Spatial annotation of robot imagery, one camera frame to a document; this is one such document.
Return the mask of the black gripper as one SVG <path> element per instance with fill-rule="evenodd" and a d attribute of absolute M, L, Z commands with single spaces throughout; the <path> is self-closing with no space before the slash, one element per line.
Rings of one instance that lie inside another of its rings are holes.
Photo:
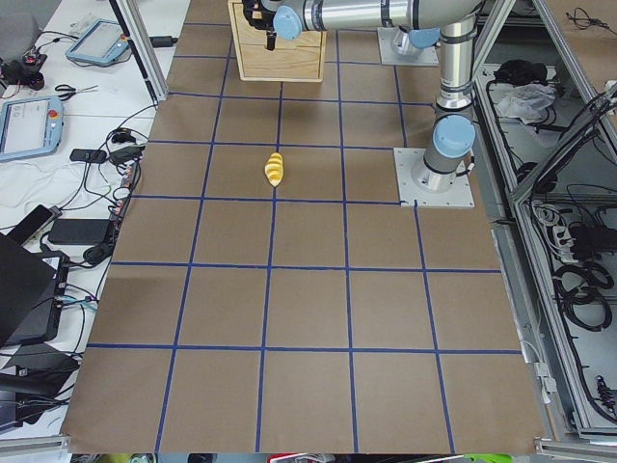
<path fill-rule="evenodd" d="M 279 0 L 243 0 L 242 12 L 249 25 L 256 30 L 266 31 L 266 49 L 276 48 L 274 16 L 280 5 Z"/>

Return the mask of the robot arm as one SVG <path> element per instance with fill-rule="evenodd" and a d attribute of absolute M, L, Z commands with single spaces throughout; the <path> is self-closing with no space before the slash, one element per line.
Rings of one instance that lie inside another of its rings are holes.
<path fill-rule="evenodd" d="M 266 33 L 267 48 L 277 39 L 295 40 L 308 31 L 347 28 L 404 29 L 440 32 L 440 93 L 430 145 L 411 170 L 414 183 L 425 191 L 449 190 L 457 169 L 475 139 L 470 117 L 474 40 L 479 1 L 244 1 L 248 24 Z"/>

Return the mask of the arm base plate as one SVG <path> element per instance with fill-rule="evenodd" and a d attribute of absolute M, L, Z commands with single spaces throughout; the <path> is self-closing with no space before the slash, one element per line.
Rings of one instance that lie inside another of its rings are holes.
<path fill-rule="evenodd" d="M 449 174 L 437 174 L 424 163 L 425 149 L 393 150 L 399 203 L 402 207 L 474 208 L 464 160 Z"/>
<path fill-rule="evenodd" d="M 436 44 L 440 29 L 407 31 L 404 28 L 377 30 L 381 64 L 386 66 L 437 67 Z"/>

